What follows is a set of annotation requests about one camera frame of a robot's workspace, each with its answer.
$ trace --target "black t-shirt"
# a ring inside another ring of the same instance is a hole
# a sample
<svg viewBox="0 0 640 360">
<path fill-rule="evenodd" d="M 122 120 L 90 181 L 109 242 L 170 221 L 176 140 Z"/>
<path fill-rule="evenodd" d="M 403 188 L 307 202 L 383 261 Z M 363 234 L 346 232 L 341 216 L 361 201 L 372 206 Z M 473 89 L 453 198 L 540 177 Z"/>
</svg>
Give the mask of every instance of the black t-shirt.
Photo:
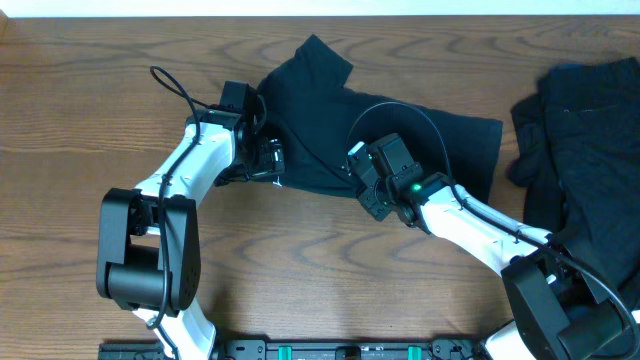
<svg viewBox="0 0 640 360">
<path fill-rule="evenodd" d="M 259 87 L 268 109 L 262 132 L 281 139 L 283 186 L 315 193 L 354 197 L 356 180 L 342 169 L 346 152 L 358 141 L 371 143 L 398 133 L 427 174 L 444 172 L 438 138 L 420 115 L 403 107 L 380 107 L 354 128 L 355 119 L 371 105 L 389 98 L 344 87 L 353 66 L 312 35 L 295 56 L 271 72 Z M 502 123 L 420 107 L 444 138 L 453 176 L 480 201 L 487 202 L 493 179 Z M 275 178 L 261 179 L 272 181 Z"/>
</svg>

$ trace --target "wooden table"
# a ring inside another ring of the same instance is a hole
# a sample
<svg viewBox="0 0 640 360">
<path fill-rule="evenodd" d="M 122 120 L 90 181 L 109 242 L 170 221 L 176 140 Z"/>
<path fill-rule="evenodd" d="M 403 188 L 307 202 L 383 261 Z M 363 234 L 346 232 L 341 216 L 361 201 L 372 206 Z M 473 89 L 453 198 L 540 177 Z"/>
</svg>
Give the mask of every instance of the wooden table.
<svg viewBox="0 0 640 360">
<path fill-rule="evenodd" d="M 148 66 L 217 102 L 254 86 L 312 33 L 355 65 L 347 86 L 504 121 L 490 203 L 521 218 L 504 177 L 509 109 L 558 63 L 640 54 L 637 17 L 10 20 L 0 42 L 0 358 L 90 359 L 149 339 L 95 290 L 102 196 L 151 174 L 188 108 Z M 355 200 L 271 184 L 213 189 L 198 210 L 198 299 L 221 332 L 280 338 L 484 335 L 501 280 L 453 244 L 376 223 Z"/>
</svg>

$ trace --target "cable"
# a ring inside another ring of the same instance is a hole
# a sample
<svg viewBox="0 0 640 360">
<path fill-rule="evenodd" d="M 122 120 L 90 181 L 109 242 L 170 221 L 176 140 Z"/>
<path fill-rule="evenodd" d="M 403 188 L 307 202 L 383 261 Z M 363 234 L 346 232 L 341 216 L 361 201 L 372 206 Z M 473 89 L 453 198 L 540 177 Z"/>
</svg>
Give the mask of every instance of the cable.
<svg viewBox="0 0 640 360">
<path fill-rule="evenodd" d="M 171 86 L 169 86 L 169 84 L 167 84 L 166 82 L 162 81 L 162 79 L 160 79 L 158 77 L 158 75 L 155 73 L 155 71 L 153 70 L 155 68 L 155 70 L 160 71 L 164 76 L 166 76 L 169 80 L 173 79 L 173 77 L 171 75 L 169 75 L 169 73 L 167 73 L 164 69 L 162 69 L 159 66 L 152 66 L 151 67 L 151 76 L 153 76 L 153 78 L 160 83 L 160 85 L 164 86 L 165 89 L 171 91 L 172 93 L 180 96 L 181 98 L 187 100 L 187 102 L 189 100 L 191 100 L 192 102 L 194 102 L 195 104 L 198 104 L 200 106 L 203 106 L 205 108 L 208 108 L 209 105 L 205 104 L 204 102 L 200 101 L 200 100 L 196 100 L 192 97 L 189 97 L 189 94 L 187 94 L 186 92 L 183 92 L 182 90 L 184 90 L 184 88 L 182 88 L 182 86 L 180 86 L 180 84 L 176 81 L 174 82 L 175 79 L 171 80 L 171 82 L 178 88 L 178 90 L 172 88 Z"/>
<path fill-rule="evenodd" d="M 147 324 L 147 329 L 153 330 L 160 325 L 160 323 L 162 322 L 162 318 L 167 312 L 167 306 L 169 305 L 169 296 L 171 291 L 171 278 L 170 278 L 171 272 L 169 269 L 169 244 L 167 240 L 167 228 L 165 223 L 166 220 L 165 220 L 164 193 L 166 191 L 167 185 L 169 184 L 169 181 L 171 180 L 171 176 L 173 175 L 173 173 L 176 171 L 176 169 L 178 168 L 182 160 L 184 160 L 184 158 L 187 157 L 187 155 L 189 155 L 191 150 L 193 150 L 193 148 L 198 144 L 198 141 L 200 141 L 200 119 L 198 118 L 198 114 L 196 112 L 196 107 L 194 105 L 193 99 L 189 97 L 189 94 L 182 87 L 182 85 L 180 85 L 178 80 L 176 80 L 173 76 L 171 76 L 171 74 L 169 74 L 169 72 L 167 72 L 165 69 L 161 68 L 160 66 L 153 65 L 149 68 L 149 71 L 151 72 L 151 76 L 153 76 L 153 78 L 156 79 L 156 81 L 158 81 L 165 88 L 176 93 L 176 91 L 174 91 L 173 88 L 169 87 L 169 85 L 167 85 L 164 81 L 158 78 L 158 76 L 155 73 L 156 71 L 161 72 L 164 76 L 167 77 L 167 79 L 169 79 L 180 90 L 180 93 L 178 93 L 178 95 L 180 95 L 181 97 L 187 100 L 187 103 L 189 104 L 189 108 L 191 108 L 191 111 L 193 112 L 193 120 L 195 122 L 195 127 L 196 127 L 196 134 L 193 137 L 191 144 L 189 144 L 189 146 L 182 152 L 182 154 L 178 156 L 176 161 L 174 161 L 173 164 L 171 164 L 171 167 L 169 167 L 169 170 L 164 175 L 162 175 L 162 182 L 160 183 L 160 190 L 158 191 L 158 227 L 160 228 L 160 247 L 162 251 L 162 301 L 160 302 L 158 315 L 155 317 L 153 323 Z"/>
<path fill-rule="evenodd" d="M 171 339 L 169 339 L 169 335 L 167 335 L 167 332 L 164 330 L 162 325 L 158 326 L 158 333 L 162 337 L 162 340 L 164 340 L 164 342 L 167 343 L 167 345 L 169 345 L 169 347 L 171 348 L 171 352 L 173 353 L 173 358 L 175 360 L 180 360 L 180 353 L 178 352 L 178 347 L 176 346 L 176 344 L 173 343 L 173 341 L 171 341 Z"/>
<path fill-rule="evenodd" d="M 539 242 L 528 238 L 527 236 L 525 236 L 524 234 L 522 234 L 520 231 L 514 231 L 510 228 L 507 228 L 506 226 L 503 226 L 495 221 L 493 221 L 492 219 L 488 218 L 487 216 L 485 216 L 484 214 L 478 212 L 476 209 L 474 209 L 471 205 L 468 204 L 467 200 L 463 200 L 460 197 L 460 194 L 458 194 L 458 191 L 456 190 L 455 187 L 455 181 L 453 179 L 453 172 L 451 171 L 451 163 L 449 161 L 449 155 L 447 153 L 447 147 L 444 144 L 444 140 L 442 139 L 442 135 L 440 134 L 440 131 L 438 130 L 438 127 L 434 124 L 433 120 L 431 120 L 431 118 L 425 114 L 423 111 L 421 111 L 420 109 L 416 108 L 413 105 L 410 104 L 406 104 L 406 103 L 402 103 L 402 102 L 398 102 L 398 101 L 385 101 L 385 102 L 381 102 L 375 105 L 370 106 L 369 108 L 367 108 L 366 110 L 364 110 L 354 121 L 353 125 L 351 126 L 351 130 L 349 130 L 349 134 L 347 135 L 347 139 L 345 141 L 345 148 L 348 146 L 348 141 L 349 141 L 349 137 L 351 136 L 351 132 L 353 131 L 354 127 L 356 126 L 356 124 L 362 119 L 362 117 L 367 114 L 369 111 L 378 108 L 380 106 L 388 106 L 388 105 L 394 105 L 394 106 L 402 106 L 408 109 L 411 109 L 412 111 L 420 114 L 429 124 L 431 124 L 431 127 L 433 128 L 433 130 L 435 131 L 436 135 L 438 136 L 438 139 L 440 140 L 440 145 L 442 146 L 442 155 L 444 157 L 444 164 L 445 164 L 445 168 L 447 171 L 447 177 L 449 178 L 449 186 L 451 187 L 451 192 L 453 193 L 454 198 L 456 199 L 456 201 L 458 201 L 458 203 L 460 203 L 460 206 L 462 206 L 464 209 L 468 210 L 471 214 L 477 216 L 478 218 L 480 218 L 481 220 L 495 226 L 496 228 L 506 232 L 507 234 L 514 236 L 516 239 L 518 239 L 519 241 L 525 242 L 535 248 L 537 248 L 538 250 L 540 250 L 541 252 L 552 256 L 554 258 L 556 258 L 558 261 L 564 263 L 566 266 L 573 268 L 574 270 L 578 271 L 579 273 L 581 273 L 583 276 L 586 276 L 590 279 L 592 279 L 594 282 L 596 282 L 598 284 L 598 286 L 602 287 L 602 289 L 604 289 L 607 294 L 609 294 L 610 296 L 610 300 L 611 302 L 615 305 L 615 307 L 618 309 L 618 311 L 621 313 L 622 317 L 623 317 L 623 323 L 626 322 L 627 325 L 629 326 L 630 330 L 631 330 L 631 335 L 633 337 L 633 345 L 631 347 L 631 349 L 627 352 L 625 352 L 624 354 L 620 354 L 620 355 L 613 355 L 613 356 L 599 356 L 599 355 L 593 355 L 592 358 L 594 359 L 631 359 L 634 357 L 634 355 L 638 352 L 638 350 L 640 349 L 640 329 L 638 328 L 638 324 L 636 323 L 635 318 L 633 317 L 633 315 L 631 314 L 631 312 L 629 311 L 629 309 L 627 309 L 626 305 L 624 304 L 624 302 L 622 301 L 622 299 L 620 299 L 620 297 L 618 296 L 618 294 L 616 293 L 616 291 L 612 290 L 611 287 L 609 287 L 606 284 L 606 281 L 602 280 L 602 276 L 600 276 L 596 271 L 594 271 L 593 269 L 591 269 L 590 266 L 574 260 L 574 259 L 570 259 L 564 255 L 562 255 L 561 253 L 559 253 L 558 251 L 553 250 L 552 248 L 540 244 Z"/>
<path fill-rule="evenodd" d="M 264 97 L 262 97 L 262 95 L 258 94 L 257 97 L 258 100 L 260 100 L 260 102 L 262 103 L 262 116 L 260 117 L 260 121 L 258 121 L 258 123 L 253 127 L 254 135 L 258 135 L 260 130 L 262 130 L 264 124 L 267 122 L 267 104 L 265 103 Z"/>
</svg>

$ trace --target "black garment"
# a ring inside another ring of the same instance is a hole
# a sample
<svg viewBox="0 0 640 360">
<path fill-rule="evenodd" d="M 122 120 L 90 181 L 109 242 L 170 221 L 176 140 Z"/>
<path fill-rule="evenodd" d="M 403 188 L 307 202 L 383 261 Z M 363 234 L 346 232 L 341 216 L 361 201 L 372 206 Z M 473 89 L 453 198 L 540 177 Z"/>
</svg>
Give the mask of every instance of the black garment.
<svg viewBox="0 0 640 360">
<path fill-rule="evenodd" d="M 640 300 L 640 66 L 552 70 L 512 109 L 525 223 L 590 241 L 629 306 Z"/>
<path fill-rule="evenodd" d="M 260 83 L 258 93 L 264 96 L 268 109 L 263 133 L 283 142 L 286 170 L 280 183 L 315 193 L 354 197 L 355 179 L 342 169 L 348 149 L 358 141 L 370 143 L 394 132 L 427 173 L 443 172 L 442 151 L 431 125 L 403 107 L 380 107 L 365 115 L 345 147 L 358 115 L 371 105 L 390 100 L 344 88 L 352 68 L 312 35 L 292 59 Z M 444 138 L 456 181 L 486 202 L 502 123 L 421 109 Z"/>
</svg>

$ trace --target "t-shirt sleeve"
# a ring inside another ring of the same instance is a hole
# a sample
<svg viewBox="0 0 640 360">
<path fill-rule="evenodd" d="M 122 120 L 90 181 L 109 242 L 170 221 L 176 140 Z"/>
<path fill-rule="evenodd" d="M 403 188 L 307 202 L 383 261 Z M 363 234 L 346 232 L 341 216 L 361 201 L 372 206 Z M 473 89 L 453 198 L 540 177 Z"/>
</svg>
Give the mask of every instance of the t-shirt sleeve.
<svg viewBox="0 0 640 360">
<path fill-rule="evenodd" d="M 270 80 L 278 87 L 291 90 L 306 88 L 342 87 L 353 65 L 331 50 L 317 36 L 311 35 L 297 50 L 292 59 L 274 70 Z"/>
</svg>

